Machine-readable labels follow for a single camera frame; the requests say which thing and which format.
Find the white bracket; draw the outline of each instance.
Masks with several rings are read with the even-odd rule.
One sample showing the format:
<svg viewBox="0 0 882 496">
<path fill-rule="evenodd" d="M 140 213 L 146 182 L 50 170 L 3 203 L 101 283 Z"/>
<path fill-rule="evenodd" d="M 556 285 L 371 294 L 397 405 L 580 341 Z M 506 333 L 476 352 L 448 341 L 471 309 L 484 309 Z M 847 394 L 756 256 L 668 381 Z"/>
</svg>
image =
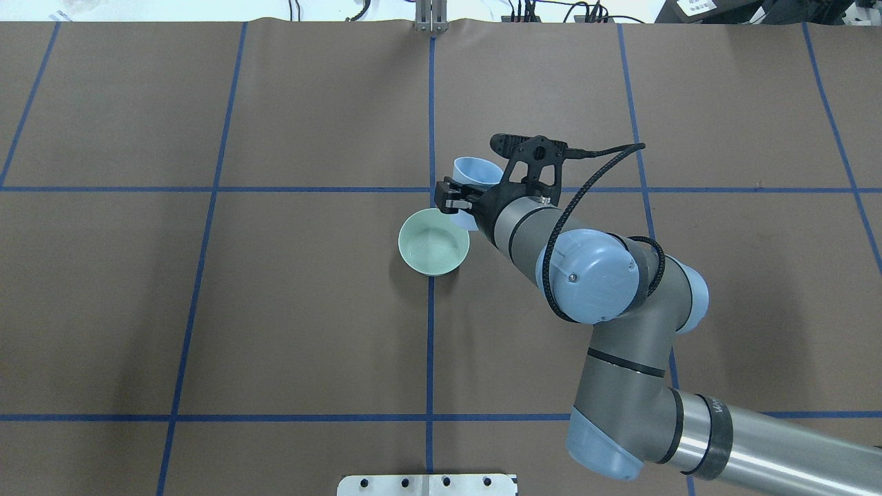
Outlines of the white bracket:
<svg viewBox="0 0 882 496">
<path fill-rule="evenodd" d="M 416 0 L 414 29 L 441 34 L 447 27 L 447 0 Z"/>
<path fill-rule="evenodd" d="M 517 496 L 518 476 L 505 474 L 348 476 L 337 496 Z"/>
</svg>

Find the robotic arm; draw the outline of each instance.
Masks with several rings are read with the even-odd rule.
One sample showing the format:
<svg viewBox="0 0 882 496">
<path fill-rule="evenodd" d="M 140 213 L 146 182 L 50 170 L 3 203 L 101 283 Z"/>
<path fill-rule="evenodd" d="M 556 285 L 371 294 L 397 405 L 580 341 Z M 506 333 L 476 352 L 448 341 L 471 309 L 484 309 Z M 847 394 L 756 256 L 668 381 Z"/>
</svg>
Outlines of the robotic arm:
<svg viewBox="0 0 882 496">
<path fill-rule="evenodd" d="M 882 495 L 882 450 L 666 386 L 675 336 L 707 311 L 704 280 L 651 239 L 569 219 L 591 184 L 642 144 L 590 152 L 543 136 L 497 134 L 490 147 L 509 160 L 499 184 L 445 177 L 435 201 L 445 214 L 473 215 L 559 317 L 594 325 L 566 441 L 573 459 L 622 480 L 655 462 L 770 494 Z M 565 159 L 616 152 L 567 208 L 557 207 Z M 527 175 L 516 183 L 519 162 Z M 555 172 L 551 185 L 540 181 L 546 167 Z"/>
</svg>

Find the light green cup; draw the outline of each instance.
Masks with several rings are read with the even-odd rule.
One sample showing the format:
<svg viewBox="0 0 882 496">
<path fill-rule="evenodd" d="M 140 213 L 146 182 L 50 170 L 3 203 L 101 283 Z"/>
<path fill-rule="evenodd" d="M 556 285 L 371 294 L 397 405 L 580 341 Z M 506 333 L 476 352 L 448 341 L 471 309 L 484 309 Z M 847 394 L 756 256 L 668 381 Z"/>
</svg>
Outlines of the light green cup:
<svg viewBox="0 0 882 496">
<path fill-rule="evenodd" d="M 454 224 L 450 215 L 426 208 L 404 221 L 398 233 L 398 251 L 416 272 L 447 274 L 466 259 L 468 231 Z"/>
</svg>

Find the cup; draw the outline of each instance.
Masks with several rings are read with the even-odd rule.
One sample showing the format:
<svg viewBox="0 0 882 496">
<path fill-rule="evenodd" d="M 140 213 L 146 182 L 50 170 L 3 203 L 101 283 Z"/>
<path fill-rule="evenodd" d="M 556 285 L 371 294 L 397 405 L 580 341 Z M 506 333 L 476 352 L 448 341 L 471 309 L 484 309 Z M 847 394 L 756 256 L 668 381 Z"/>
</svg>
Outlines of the cup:
<svg viewBox="0 0 882 496">
<path fill-rule="evenodd" d="M 447 274 L 459 267 L 468 254 L 468 232 L 452 221 L 452 215 L 426 208 L 411 215 L 398 233 L 398 251 L 416 272 Z"/>
<path fill-rule="evenodd" d="M 499 184 L 503 171 L 495 163 L 477 157 L 460 157 L 453 161 L 453 180 L 461 184 L 491 187 Z M 451 215 L 453 223 L 465 230 L 478 230 L 475 218 L 460 210 Z"/>
</svg>

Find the metal clamp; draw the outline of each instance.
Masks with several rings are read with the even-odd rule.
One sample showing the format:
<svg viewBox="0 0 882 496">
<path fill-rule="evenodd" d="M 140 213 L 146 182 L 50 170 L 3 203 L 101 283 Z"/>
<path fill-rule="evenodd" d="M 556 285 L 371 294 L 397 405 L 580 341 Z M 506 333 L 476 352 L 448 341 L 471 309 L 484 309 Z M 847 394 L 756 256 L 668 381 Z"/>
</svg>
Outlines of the metal clamp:
<svg viewBox="0 0 882 496">
<path fill-rule="evenodd" d="M 447 28 L 447 0 L 416 0 L 414 29 L 441 34 Z"/>
</svg>

